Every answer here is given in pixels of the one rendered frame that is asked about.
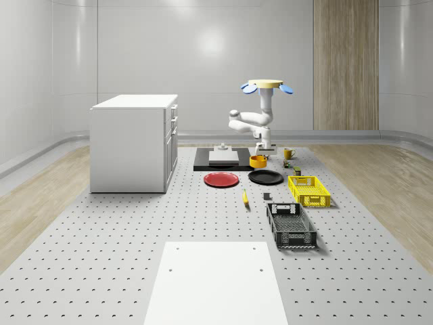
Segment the white cabinet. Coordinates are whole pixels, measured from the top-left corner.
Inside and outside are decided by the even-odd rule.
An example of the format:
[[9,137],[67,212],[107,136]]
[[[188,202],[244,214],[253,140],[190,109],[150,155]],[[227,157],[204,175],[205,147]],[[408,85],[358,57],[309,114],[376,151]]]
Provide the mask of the white cabinet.
[[118,95],[90,109],[91,192],[167,191],[177,163],[177,98]]

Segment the white board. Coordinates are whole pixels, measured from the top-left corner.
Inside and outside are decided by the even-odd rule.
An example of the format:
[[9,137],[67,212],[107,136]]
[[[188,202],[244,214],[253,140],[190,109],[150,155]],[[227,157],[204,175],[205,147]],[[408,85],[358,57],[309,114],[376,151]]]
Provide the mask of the white board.
[[266,242],[167,242],[144,325],[288,325]]

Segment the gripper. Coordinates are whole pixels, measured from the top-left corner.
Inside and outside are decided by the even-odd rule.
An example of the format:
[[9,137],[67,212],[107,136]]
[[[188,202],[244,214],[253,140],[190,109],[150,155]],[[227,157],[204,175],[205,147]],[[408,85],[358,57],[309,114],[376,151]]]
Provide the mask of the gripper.
[[268,147],[264,145],[262,142],[258,142],[255,148],[255,155],[257,156],[265,156],[269,159],[270,156],[277,154],[277,145],[271,144]]

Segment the black plate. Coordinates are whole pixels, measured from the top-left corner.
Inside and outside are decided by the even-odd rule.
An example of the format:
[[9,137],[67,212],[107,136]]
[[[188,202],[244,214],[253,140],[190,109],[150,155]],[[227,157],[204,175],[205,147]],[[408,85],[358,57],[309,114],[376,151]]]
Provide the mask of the black plate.
[[257,170],[248,174],[250,181],[266,186],[277,185],[283,182],[283,176],[275,171]]

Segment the yellow basket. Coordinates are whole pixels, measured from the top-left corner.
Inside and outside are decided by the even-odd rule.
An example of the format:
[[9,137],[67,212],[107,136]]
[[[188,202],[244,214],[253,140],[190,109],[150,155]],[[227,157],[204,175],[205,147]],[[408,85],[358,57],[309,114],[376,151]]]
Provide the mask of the yellow basket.
[[289,176],[288,187],[304,207],[329,207],[330,193],[315,176]]

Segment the red plate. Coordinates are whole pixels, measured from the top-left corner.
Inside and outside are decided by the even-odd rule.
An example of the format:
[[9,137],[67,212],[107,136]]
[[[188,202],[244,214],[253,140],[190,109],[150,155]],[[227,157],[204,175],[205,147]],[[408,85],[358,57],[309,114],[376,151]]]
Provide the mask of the red plate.
[[237,175],[228,172],[209,173],[204,176],[204,183],[215,188],[229,188],[239,183]]

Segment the dark grey basket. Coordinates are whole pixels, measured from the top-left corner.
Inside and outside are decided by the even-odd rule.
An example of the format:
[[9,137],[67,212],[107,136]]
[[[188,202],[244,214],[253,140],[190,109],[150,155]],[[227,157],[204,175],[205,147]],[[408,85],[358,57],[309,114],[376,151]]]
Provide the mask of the dark grey basket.
[[316,247],[317,231],[301,204],[268,203],[267,217],[278,247]]

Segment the drone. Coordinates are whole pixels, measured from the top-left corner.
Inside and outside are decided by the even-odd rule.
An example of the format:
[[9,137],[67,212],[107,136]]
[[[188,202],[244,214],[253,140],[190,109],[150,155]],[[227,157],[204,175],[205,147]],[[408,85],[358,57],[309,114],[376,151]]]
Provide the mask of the drone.
[[241,85],[241,90],[244,93],[254,93],[257,89],[272,89],[279,88],[281,91],[293,94],[293,89],[287,85],[284,85],[283,81],[273,79],[252,79],[247,83]]

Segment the black stove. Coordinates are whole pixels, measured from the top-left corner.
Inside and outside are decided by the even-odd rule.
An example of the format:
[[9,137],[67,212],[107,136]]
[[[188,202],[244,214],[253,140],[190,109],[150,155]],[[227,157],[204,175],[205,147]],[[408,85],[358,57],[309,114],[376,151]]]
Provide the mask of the black stove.
[[253,171],[254,168],[250,166],[250,151],[246,147],[233,147],[229,146],[228,149],[223,150],[224,154],[230,154],[231,152],[237,152],[237,162],[227,163],[210,163],[209,153],[213,152],[214,149],[218,149],[218,146],[213,148],[197,148],[196,157],[193,164],[194,171]]

